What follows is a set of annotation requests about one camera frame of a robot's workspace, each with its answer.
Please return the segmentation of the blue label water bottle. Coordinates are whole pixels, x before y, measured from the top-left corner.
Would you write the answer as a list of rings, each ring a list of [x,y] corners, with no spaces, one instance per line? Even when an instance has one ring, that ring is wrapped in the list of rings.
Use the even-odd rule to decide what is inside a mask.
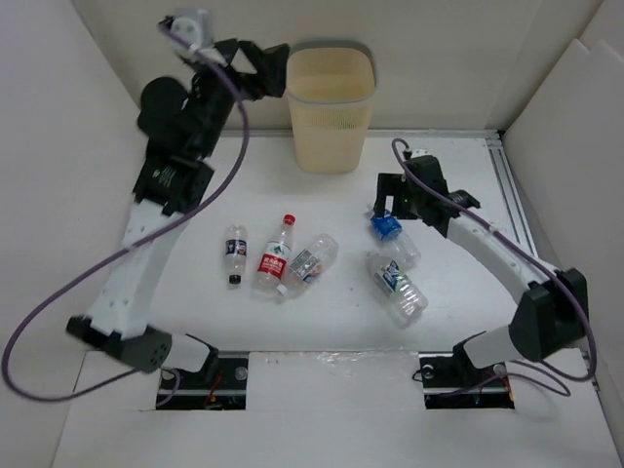
[[[382,216],[370,211],[370,228],[383,254],[393,258],[405,271],[417,265],[420,251],[401,222],[389,211]]]

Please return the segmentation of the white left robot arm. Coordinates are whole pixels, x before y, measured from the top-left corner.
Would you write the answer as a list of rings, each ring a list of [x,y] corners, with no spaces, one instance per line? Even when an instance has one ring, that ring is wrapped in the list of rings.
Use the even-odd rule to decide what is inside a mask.
[[[195,72],[189,88],[162,76],[141,92],[137,125],[147,146],[122,241],[128,252],[89,310],[69,318],[66,331],[136,371],[183,371],[203,387],[216,378],[217,349],[149,324],[152,297],[169,256],[214,174],[205,160],[235,104],[208,66],[193,59],[187,65]]]

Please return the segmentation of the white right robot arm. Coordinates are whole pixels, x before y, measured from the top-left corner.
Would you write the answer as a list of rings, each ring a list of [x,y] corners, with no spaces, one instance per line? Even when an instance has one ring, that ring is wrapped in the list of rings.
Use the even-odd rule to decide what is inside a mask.
[[[546,358],[584,338],[589,349],[596,339],[589,322],[584,275],[561,270],[529,254],[485,220],[480,202],[464,190],[450,192],[441,175],[419,180],[411,173],[381,173],[376,181],[373,212],[419,219],[465,250],[507,290],[517,309],[512,321],[493,331],[466,338],[453,348],[450,371],[471,384],[494,364]]]

